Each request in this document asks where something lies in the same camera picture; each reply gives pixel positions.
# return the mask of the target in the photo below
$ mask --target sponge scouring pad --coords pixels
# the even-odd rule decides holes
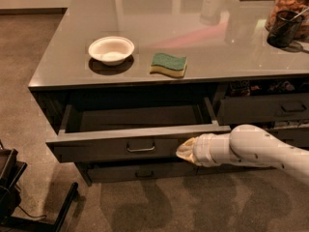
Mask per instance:
[[[186,57],[174,57],[165,53],[156,53],[150,67],[150,73],[162,73],[171,77],[183,77],[186,69]]]

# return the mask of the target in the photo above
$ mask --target cable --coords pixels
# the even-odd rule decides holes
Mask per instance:
[[[27,215],[29,218],[38,218],[38,219],[40,220],[40,219],[44,219],[44,218],[47,217],[47,215],[41,215],[41,216],[37,216],[37,217],[31,216],[31,215],[29,215],[20,205],[18,205],[17,207],[18,207],[25,215]]]

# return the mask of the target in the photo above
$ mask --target jar of food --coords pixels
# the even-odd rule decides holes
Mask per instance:
[[[302,12],[309,7],[309,0],[275,0],[274,7],[267,19],[266,29],[270,30],[279,11],[290,10]],[[295,34],[295,39],[303,39],[309,36],[309,13],[304,13],[304,21]]]

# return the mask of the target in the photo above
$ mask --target black cup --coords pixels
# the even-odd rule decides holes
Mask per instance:
[[[279,48],[288,47],[304,18],[302,15],[296,17],[297,15],[298,13],[293,11],[278,12],[269,31],[267,42]]]

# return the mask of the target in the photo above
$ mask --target open drawer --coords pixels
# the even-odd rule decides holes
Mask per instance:
[[[217,119],[220,125],[309,119],[309,94],[227,98]]]
[[[189,137],[230,131],[218,126],[199,88],[171,86],[73,94],[58,136],[47,145],[59,162],[160,159],[174,157]]]

